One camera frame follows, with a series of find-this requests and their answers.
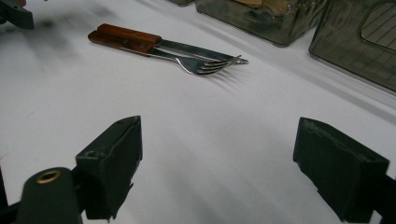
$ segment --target wooden handle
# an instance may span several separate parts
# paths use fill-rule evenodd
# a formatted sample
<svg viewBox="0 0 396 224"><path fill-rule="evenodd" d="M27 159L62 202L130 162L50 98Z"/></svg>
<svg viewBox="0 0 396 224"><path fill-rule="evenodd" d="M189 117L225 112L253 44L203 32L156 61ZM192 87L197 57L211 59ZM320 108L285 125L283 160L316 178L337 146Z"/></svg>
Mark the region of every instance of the wooden handle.
<svg viewBox="0 0 396 224"><path fill-rule="evenodd" d="M131 39L126 39L119 36L102 34L97 31L93 31L88 35L88 39L91 40L92 43L104 45L107 47L111 47L113 49L121 49L121 50L133 50L139 53L142 53L147 56L153 48L154 45L147 42L138 42Z"/></svg>
<svg viewBox="0 0 396 224"><path fill-rule="evenodd" d="M97 28L97 31L107 35L115 35L130 40L143 41L152 44L157 44L162 40L162 38L158 35L146 34L143 32L129 30L126 28L109 25L105 23L100 25Z"/></svg>

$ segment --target knife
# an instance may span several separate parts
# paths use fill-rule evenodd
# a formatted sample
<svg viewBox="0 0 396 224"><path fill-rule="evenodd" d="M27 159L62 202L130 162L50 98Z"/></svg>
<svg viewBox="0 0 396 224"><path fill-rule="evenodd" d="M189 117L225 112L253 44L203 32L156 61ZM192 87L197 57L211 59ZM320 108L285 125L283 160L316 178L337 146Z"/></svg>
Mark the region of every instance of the knife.
<svg viewBox="0 0 396 224"><path fill-rule="evenodd" d="M210 49L202 49L191 45L177 43L174 41L162 39L158 35L151 35L151 34L134 31L105 23L100 25L97 28L97 31L102 34L114 35L126 39L132 39L135 41L149 42L151 44L154 44L157 48L174 50L179 53L192 55L197 58L214 61L214 62L231 60L234 58L234 56L215 52ZM239 64L248 63L248 60L239 59L236 63Z"/></svg>

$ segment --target black clamp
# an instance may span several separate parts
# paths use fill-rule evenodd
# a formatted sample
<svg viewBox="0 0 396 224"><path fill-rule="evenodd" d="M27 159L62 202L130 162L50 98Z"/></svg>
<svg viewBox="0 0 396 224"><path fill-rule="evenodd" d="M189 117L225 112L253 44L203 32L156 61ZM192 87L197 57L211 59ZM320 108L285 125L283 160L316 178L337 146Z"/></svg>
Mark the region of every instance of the black clamp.
<svg viewBox="0 0 396 224"><path fill-rule="evenodd" d="M13 0L0 0L0 24L7 21L26 30L33 30L32 12L20 7Z"/></svg>
<svg viewBox="0 0 396 224"><path fill-rule="evenodd" d="M57 167L30 177L19 203L2 203L0 223L80 224L84 210L88 219L115 218L142 155L140 117L119 120L77 154L72 171Z"/></svg>
<svg viewBox="0 0 396 224"><path fill-rule="evenodd" d="M396 223L396 181L389 160L334 127L300 118L293 160L343 221L368 223L375 211L382 224Z"/></svg>

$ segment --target white table surface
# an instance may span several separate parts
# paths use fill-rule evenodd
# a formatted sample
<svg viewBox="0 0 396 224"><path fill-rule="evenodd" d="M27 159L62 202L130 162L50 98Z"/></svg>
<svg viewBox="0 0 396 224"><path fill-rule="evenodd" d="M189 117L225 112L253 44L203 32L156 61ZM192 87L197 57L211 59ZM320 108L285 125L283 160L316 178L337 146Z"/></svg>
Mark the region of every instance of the white table surface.
<svg viewBox="0 0 396 224"><path fill-rule="evenodd" d="M195 5L32 0L26 9L33 31L0 26L0 165L10 203L31 175L73 168L109 125L135 115L144 159L115 224L341 223L292 161L300 117L378 152L396 176L396 97L313 60L314 30L280 49ZM242 54L249 64L191 76L91 43L87 34L102 23Z"/></svg>

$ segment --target clear plastic bin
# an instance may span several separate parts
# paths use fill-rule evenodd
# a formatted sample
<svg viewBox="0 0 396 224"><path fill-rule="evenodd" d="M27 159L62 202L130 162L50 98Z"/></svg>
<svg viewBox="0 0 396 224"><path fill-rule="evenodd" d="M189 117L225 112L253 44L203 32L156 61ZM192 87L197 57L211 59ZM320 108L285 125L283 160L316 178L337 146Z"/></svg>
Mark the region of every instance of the clear plastic bin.
<svg viewBox="0 0 396 224"><path fill-rule="evenodd" d="M195 0L196 9L286 47L317 25L326 0Z"/></svg>
<svg viewBox="0 0 396 224"><path fill-rule="evenodd" d="M180 5L180 6L186 6L189 3L193 2L194 0L168 0L168 1L176 3L176 4Z"/></svg>
<svg viewBox="0 0 396 224"><path fill-rule="evenodd" d="M309 51L396 92L396 0L329 0Z"/></svg>

